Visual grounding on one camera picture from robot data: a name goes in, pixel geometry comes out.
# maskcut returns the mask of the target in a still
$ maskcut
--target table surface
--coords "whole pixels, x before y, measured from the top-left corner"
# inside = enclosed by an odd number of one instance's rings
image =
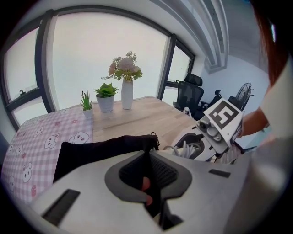
[[[163,149],[190,126],[195,126],[194,119],[155,97],[134,99],[130,110],[124,110],[122,102],[115,101],[109,113],[102,113],[98,104],[93,103],[93,142],[155,132],[159,149]]]

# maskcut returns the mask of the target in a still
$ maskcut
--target pink checkered blanket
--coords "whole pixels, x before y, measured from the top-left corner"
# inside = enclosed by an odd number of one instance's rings
[[[19,128],[6,152],[2,181],[17,198],[30,203],[53,183],[64,141],[92,143],[92,118],[76,106],[27,120]]]

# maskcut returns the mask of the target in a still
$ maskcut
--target black rectangle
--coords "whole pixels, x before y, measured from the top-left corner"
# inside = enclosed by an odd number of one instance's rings
[[[222,170],[216,170],[216,169],[211,169],[209,171],[209,173],[217,175],[217,176],[222,176],[222,177],[225,177],[225,178],[229,178],[229,176],[231,175],[230,172],[226,172],[226,171],[222,171]]]
[[[53,225],[58,226],[79,195],[79,191],[67,189],[42,217]]]

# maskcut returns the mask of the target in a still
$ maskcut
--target hand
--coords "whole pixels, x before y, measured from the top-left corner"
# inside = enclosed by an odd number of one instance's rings
[[[142,191],[147,190],[148,188],[150,188],[151,186],[151,181],[149,178],[147,177],[143,177],[143,181],[142,181]],[[150,195],[147,196],[146,198],[146,205],[149,206],[152,203],[152,197]]]

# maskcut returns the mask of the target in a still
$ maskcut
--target succulent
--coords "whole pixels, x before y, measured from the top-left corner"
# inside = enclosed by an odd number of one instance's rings
[[[95,90],[95,92],[98,93],[97,97],[112,97],[117,93],[117,90],[117,87],[113,87],[112,83],[109,85],[103,83],[99,89]]]
[[[88,92],[85,93],[84,91],[82,91],[81,101],[82,101],[81,105],[82,105],[84,111],[91,110],[92,101],[90,101],[90,94]]]

